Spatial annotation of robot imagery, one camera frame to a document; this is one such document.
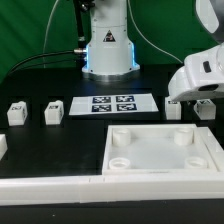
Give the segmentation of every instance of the small white block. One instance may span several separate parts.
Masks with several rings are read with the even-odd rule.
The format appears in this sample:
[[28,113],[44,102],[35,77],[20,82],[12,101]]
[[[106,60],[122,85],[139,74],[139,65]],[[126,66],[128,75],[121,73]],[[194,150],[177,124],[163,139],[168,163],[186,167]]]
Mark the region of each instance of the small white block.
[[7,149],[8,147],[7,147],[5,135],[0,135],[0,160],[6,153]]
[[209,99],[197,100],[194,111],[201,120],[214,120],[216,117],[216,105]]
[[50,102],[44,111],[46,125],[58,125],[64,116],[62,101]]
[[25,102],[13,103],[7,112],[9,126],[24,125],[27,114]]
[[173,102],[170,97],[165,98],[165,112],[167,120],[181,120],[181,104]]

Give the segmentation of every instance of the black sticker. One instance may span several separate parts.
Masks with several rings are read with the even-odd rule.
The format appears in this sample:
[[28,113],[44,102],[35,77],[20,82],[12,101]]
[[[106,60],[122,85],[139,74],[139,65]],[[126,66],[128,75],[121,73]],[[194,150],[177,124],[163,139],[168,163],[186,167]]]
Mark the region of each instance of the black sticker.
[[209,100],[200,100],[200,104],[211,104]]
[[116,42],[116,40],[110,30],[108,31],[107,35],[105,36],[103,42]]
[[134,96],[116,96],[117,103],[130,103],[135,102]]
[[13,107],[12,110],[21,110],[22,107],[21,106],[17,106],[17,107]]
[[25,109],[23,109],[23,118],[25,119],[26,117],[26,113],[25,113]]
[[117,104],[117,111],[136,111],[136,104]]
[[60,108],[60,111],[59,111],[59,113],[60,113],[60,118],[62,117],[62,109]]
[[93,103],[111,103],[111,97],[93,97]]
[[95,105],[92,106],[92,112],[93,113],[107,113],[107,112],[111,112],[111,105]]
[[175,104],[177,104],[177,102],[173,102],[173,101],[168,101],[168,104],[172,104],[172,105],[175,105]]
[[49,107],[49,110],[56,110],[56,109],[58,109],[58,106],[50,106]]

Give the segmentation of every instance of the white robotic arm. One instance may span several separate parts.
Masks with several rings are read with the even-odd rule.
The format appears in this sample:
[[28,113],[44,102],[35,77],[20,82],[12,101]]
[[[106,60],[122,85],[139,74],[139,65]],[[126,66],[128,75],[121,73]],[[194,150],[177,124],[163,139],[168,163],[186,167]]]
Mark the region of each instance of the white robotic arm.
[[[203,26],[224,42],[224,0],[197,0],[196,11]],[[173,101],[224,97],[224,44],[188,56],[185,66],[171,79],[168,89]]]
[[92,39],[87,45],[84,77],[96,81],[129,79],[140,69],[127,35],[127,1],[95,0],[91,9]]

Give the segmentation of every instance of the white paper sheet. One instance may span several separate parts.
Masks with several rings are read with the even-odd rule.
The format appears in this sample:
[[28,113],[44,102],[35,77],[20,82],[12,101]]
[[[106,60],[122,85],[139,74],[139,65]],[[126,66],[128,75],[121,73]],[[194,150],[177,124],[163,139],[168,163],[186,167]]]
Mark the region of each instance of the white paper sheet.
[[74,97],[69,115],[157,112],[152,94]]

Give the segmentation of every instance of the black table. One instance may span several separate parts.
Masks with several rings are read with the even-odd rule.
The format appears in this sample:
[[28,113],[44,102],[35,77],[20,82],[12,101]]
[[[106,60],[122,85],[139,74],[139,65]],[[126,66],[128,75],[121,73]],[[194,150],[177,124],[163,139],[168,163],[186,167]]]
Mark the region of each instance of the black table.
[[[182,120],[166,121],[164,98],[176,65],[145,66],[139,78],[101,84],[83,80],[79,71],[24,70],[0,85],[0,134],[6,134],[8,151],[0,161],[0,178],[101,175],[108,125],[196,123],[208,126],[224,143],[223,100],[215,100],[217,119],[200,121],[192,106],[182,103]],[[69,116],[74,96],[152,93],[159,108],[154,113]],[[44,110],[62,100],[65,116],[59,126],[46,126]],[[7,111],[25,101],[24,126],[9,127]],[[174,200],[1,207],[4,223],[223,223],[224,200]]]

